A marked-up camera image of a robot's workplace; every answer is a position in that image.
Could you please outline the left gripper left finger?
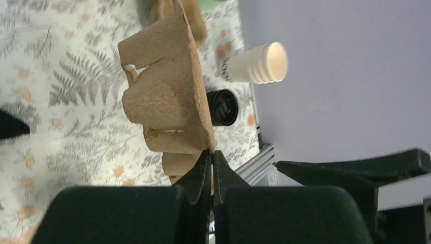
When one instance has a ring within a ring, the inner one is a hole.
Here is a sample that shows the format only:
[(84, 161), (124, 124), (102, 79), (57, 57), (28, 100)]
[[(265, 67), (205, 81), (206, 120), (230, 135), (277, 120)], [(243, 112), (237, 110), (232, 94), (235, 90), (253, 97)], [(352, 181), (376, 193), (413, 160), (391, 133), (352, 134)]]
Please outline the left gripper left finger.
[(208, 243), (211, 157), (170, 187), (65, 188), (32, 243)]

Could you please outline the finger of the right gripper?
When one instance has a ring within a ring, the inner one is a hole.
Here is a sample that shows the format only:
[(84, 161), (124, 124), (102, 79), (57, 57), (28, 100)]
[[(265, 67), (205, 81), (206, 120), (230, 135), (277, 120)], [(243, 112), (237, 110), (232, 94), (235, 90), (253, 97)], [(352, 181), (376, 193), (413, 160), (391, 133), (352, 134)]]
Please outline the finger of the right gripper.
[(413, 148), (356, 161), (307, 163), (279, 161), (277, 170), (304, 186), (337, 186), (355, 200), (368, 229), (378, 229), (379, 187), (430, 173), (430, 155)]

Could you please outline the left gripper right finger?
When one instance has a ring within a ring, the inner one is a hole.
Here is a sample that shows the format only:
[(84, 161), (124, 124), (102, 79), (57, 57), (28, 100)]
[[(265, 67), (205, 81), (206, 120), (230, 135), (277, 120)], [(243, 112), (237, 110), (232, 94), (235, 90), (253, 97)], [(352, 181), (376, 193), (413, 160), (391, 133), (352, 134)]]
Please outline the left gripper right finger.
[(219, 150), (212, 165), (216, 243), (372, 243), (342, 188), (252, 187)]

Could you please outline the brown cardboard cup carrier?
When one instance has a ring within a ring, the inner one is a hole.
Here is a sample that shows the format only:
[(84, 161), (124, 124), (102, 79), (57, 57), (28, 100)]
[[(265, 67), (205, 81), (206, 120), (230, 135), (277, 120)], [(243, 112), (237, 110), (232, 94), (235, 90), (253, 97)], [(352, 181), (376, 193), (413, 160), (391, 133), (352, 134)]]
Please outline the brown cardboard cup carrier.
[(118, 44), (128, 88), (122, 105), (128, 119), (143, 126), (147, 147), (162, 153), (162, 167), (176, 183), (202, 151), (214, 152), (198, 49), (186, 11), (173, 1), (171, 12)]

